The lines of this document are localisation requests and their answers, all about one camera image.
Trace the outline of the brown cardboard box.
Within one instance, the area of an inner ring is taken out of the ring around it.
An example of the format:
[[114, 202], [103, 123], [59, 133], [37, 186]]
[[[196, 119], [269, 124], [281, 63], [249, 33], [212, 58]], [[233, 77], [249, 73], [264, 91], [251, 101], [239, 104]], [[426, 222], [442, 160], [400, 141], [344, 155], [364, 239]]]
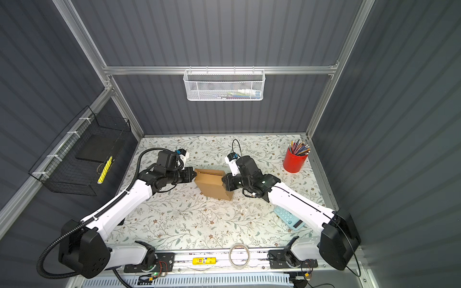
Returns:
[[196, 169], [195, 184], [201, 193], [209, 198], [231, 201], [234, 193], [226, 189], [222, 178], [226, 173], [222, 170]]

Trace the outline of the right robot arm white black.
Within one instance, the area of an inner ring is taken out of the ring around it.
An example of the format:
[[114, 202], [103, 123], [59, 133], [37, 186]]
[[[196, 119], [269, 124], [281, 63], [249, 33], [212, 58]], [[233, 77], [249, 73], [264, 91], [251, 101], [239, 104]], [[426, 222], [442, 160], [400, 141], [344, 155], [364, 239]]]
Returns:
[[319, 240], [294, 237], [284, 247], [285, 262], [299, 267], [310, 259], [323, 259], [336, 270], [347, 269], [349, 261], [361, 244], [356, 225], [348, 211], [334, 211], [305, 198], [272, 174], [263, 174], [250, 156], [235, 152], [224, 158], [230, 168], [222, 181], [229, 191], [242, 189], [248, 198], [265, 200], [281, 207], [307, 224]]

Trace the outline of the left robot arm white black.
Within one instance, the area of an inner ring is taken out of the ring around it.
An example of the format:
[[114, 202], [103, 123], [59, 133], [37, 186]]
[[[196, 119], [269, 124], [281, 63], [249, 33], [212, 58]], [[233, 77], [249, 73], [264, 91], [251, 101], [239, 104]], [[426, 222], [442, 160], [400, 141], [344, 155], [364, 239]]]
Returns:
[[189, 153], [155, 148], [157, 161], [141, 169], [136, 165], [131, 183], [99, 210], [80, 222], [69, 221], [62, 228], [68, 234], [59, 244], [61, 264], [85, 278], [93, 278], [104, 270], [125, 265], [137, 265], [151, 271], [157, 265], [156, 249], [143, 241], [132, 244], [106, 243], [112, 231], [140, 204], [158, 193], [167, 193], [167, 185], [188, 184], [196, 177], [186, 166]]

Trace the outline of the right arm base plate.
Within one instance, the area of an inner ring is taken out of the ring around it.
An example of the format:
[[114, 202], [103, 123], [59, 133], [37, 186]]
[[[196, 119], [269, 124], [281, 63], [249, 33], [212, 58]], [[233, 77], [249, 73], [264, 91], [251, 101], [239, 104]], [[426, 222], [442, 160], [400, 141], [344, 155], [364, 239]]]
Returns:
[[317, 268], [316, 259], [299, 260], [291, 252], [285, 250], [269, 250], [267, 258], [270, 262], [271, 269], [288, 269], [288, 268]]

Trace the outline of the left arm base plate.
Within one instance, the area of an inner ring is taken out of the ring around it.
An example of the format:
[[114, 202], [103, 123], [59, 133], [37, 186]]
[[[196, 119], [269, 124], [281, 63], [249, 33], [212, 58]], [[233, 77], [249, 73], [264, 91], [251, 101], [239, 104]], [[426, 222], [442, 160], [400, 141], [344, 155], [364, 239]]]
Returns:
[[126, 265], [125, 273], [171, 272], [174, 267], [175, 253], [156, 253], [152, 264]]

